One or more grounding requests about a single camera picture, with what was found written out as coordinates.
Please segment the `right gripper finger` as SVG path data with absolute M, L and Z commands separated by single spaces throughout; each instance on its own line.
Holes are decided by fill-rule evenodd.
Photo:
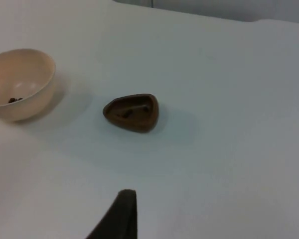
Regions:
M 118 192 L 112 205 L 87 239 L 137 239 L 137 193 L 124 189 Z

